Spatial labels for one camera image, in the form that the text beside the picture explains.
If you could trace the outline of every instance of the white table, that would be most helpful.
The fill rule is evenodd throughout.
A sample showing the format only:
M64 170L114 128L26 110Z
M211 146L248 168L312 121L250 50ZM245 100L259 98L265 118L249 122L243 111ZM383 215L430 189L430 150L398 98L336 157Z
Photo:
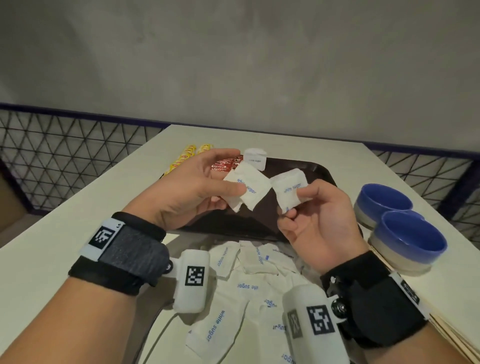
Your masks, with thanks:
M405 278L421 296L435 304L451 325L480 347L480 327L474 324L480 322L480 252L363 144L170 126L0 249L0 352L60 287L79 249L99 223L156 181L183 147L192 143L197 146L212 143L216 147L240 150L261 147L270 157L319 163L330 170L338 187L352 201L362 185L371 182L405 193L413 201L414 209L445 235L449 245L429 273ZM364 230L364 233L367 238L370 232ZM202 238L200 234L168 234L165 242ZM149 294L158 296L159 289L162 288L147 292L144 300ZM159 300L158 297L151 299L150 310L159 305ZM159 316L143 357L172 315L172 311L165 311ZM174 318L158 341L150 362L195 362L194 357L184 351L187 331L188 326L180 318ZM257 342L254 327L246 321L224 362L244 363L249 359L251 363L258 362Z

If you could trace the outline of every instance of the gray wall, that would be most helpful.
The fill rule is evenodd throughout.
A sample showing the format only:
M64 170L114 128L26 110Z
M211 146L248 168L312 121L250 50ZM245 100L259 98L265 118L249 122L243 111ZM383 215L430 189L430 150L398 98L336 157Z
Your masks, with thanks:
M0 101L480 151L480 3L3 0Z

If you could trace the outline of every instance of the hand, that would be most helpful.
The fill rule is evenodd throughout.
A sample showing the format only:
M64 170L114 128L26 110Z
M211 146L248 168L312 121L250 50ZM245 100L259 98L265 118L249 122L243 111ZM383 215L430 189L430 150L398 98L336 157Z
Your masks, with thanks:
M278 228L315 271L324 274L369 250L345 192L328 182L315 180L299 188L297 196L300 200L313 200L281 215Z
M173 230L205 211L223 210L228 205L219 196L241 196L247 187L223 181L227 172L210 167L239 154L238 149L211 149L190 157L134 198L123 211L164 230Z

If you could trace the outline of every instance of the tray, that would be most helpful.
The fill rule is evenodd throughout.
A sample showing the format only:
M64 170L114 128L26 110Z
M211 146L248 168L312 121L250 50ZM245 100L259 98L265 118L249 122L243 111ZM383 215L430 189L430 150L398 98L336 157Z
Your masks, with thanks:
M301 160L267 158L265 170L262 173L270 178L294 168L298 168L305 173L308 183L312 183L316 179L322 179L336 186L327 168ZM242 205L238 213L233 212L231 208L205 212L198 215L180 230L230 235L245 240L271 240L287 243L288 240L276 225L277 206L276 194L271 189L253 211Z

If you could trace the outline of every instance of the forearm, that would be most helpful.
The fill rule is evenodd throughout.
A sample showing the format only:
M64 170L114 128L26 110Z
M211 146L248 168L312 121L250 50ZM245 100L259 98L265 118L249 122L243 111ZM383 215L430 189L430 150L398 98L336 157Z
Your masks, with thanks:
M366 350L365 357L369 364L469 363L430 324L391 348Z
M68 278L0 364L118 364L135 302L135 297Z

